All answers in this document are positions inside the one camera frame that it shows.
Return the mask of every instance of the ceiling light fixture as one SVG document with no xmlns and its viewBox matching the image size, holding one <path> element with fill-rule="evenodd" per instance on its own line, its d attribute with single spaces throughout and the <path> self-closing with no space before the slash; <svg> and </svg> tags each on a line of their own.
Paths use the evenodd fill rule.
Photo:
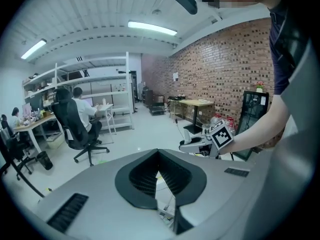
<svg viewBox="0 0 320 240">
<path fill-rule="evenodd" d="M 36 50 L 38 50 L 39 48 L 41 48 L 42 46 L 44 46 L 47 43 L 46 40 L 41 39 L 40 42 L 38 42 L 37 44 L 35 44 L 34 46 L 32 46 L 24 55 L 22 55 L 21 59 L 25 60 L 26 58 L 28 58 L 31 54 L 33 54 Z"/>
<path fill-rule="evenodd" d="M 158 31 L 161 33 L 168 34 L 170 36 L 174 36 L 178 33 L 177 31 L 174 31 L 174 30 L 162 27 L 162 26 L 156 26 L 156 25 L 142 23 L 142 22 L 136 22 L 136 21 L 129 21 L 128 27 L 129 28 L 136 28 L 136 29 Z"/>
</svg>

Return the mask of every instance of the floor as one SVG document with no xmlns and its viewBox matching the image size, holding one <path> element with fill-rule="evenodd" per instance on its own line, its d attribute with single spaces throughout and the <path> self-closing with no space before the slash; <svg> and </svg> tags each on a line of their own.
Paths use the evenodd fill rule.
<svg viewBox="0 0 320 240">
<path fill-rule="evenodd" d="M 115 160 L 136 152 L 150 149 L 171 149 L 179 151 L 179 142 L 183 140 L 177 125 L 169 118 L 169 113 L 165 115 L 152 116 L 149 110 L 142 104 L 137 103 L 138 113 L 133 114 L 134 129 L 122 128 L 117 130 L 117 134 L 113 135 L 114 143 L 111 142 L 110 135 L 107 131 L 101 132 L 103 135 L 99 137 L 102 141 L 101 146 L 106 146 L 110 149 L 110 153 L 99 150 L 92 152 L 92 163 L 105 163 Z M 178 119 L 180 131 L 183 127 L 189 125 L 190 122 Z M 45 143 L 40 145 L 44 150 Z M 89 167 L 87 155 L 82 155 L 78 158 L 79 163 L 75 163 L 73 157 L 79 153 L 78 150 L 73 150 L 64 142 L 58 149 L 45 149 L 50 160 L 53 163 L 53 168 L 46 171 L 40 163 L 35 162 L 30 165 L 33 171 L 31 175 L 22 171 L 26 178 L 33 184 L 41 193 L 48 195 L 49 189 L 53 191 L 72 179 L 74 176 Z M 223 156 L 224 160 L 231 160 L 230 154 Z M 16 178 L 16 171 L 11 166 L 7 174 L 2 177 L 6 187 L 12 197 L 21 202 L 31 211 L 35 211 L 40 197 L 27 186 L 27 184 Z M 163 185 L 161 179 L 157 188 L 157 200 L 161 201 L 163 206 L 170 202 L 172 206 L 174 199 L 171 199 L 171 193 Z"/>
</svg>

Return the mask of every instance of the vent grille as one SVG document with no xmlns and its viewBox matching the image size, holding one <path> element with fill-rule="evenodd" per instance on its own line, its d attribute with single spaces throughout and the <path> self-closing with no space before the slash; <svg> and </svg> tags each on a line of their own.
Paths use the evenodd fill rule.
<svg viewBox="0 0 320 240">
<path fill-rule="evenodd" d="M 54 229 L 65 233 L 71 223 L 75 220 L 78 213 L 81 211 L 88 196 L 83 194 L 74 194 L 69 200 L 52 216 L 47 222 Z"/>
</svg>

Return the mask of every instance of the ceiling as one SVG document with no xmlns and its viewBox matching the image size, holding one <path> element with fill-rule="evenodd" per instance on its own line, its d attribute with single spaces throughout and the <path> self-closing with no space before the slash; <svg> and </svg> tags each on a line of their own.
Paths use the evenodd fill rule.
<svg viewBox="0 0 320 240">
<path fill-rule="evenodd" d="M 198 6 L 198 13 L 190 15 L 175 0 L 28 0 L 8 27 L 6 47 L 20 58 L 45 39 L 47 44 L 27 59 L 39 66 L 101 53 L 170 56 L 217 30 L 269 15 L 261 4 Z M 128 28 L 130 20 L 173 29 L 177 35 Z"/>
</svg>

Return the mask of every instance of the black frame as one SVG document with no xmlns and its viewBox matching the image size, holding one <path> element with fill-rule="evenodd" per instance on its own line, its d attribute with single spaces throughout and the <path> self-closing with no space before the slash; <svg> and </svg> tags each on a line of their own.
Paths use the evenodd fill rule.
<svg viewBox="0 0 320 240">
<path fill-rule="evenodd" d="M 243 124 L 243 117 L 246 114 L 247 95 L 261 95 L 261 97 L 265 97 L 265 106 L 263 107 L 262 116 L 265 115 L 267 113 L 267 111 L 268 111 L 268 106 L 269 106 L 269 93 L 268 92 L 256 92 L 256 91 L 245 90 L 244 93 L 243 93 L 243 101 L 242 101 L 242 110 L 241 110 L 240 121 L 239 121 L 239 125 L 238 125 L 238 128 L 236 130 L 235 135 L 238 135 L 238 134 L 241 133 L 239 131 L 241 129 L 241 125 Z M 244 160 L 244 161 L 247 161 L 249 159 L 249 157 L 251 156 L 251 153 L 252 153 L 253 149 L 254 149 L 253 147 L 249 149 L 249 153 L 248 153 L 247 156 L 243 156 L 242 154 L 240 154 L 238 152 L 233 152 L 232 154 L 235 155 L 236 157 Z"/>
</svg>

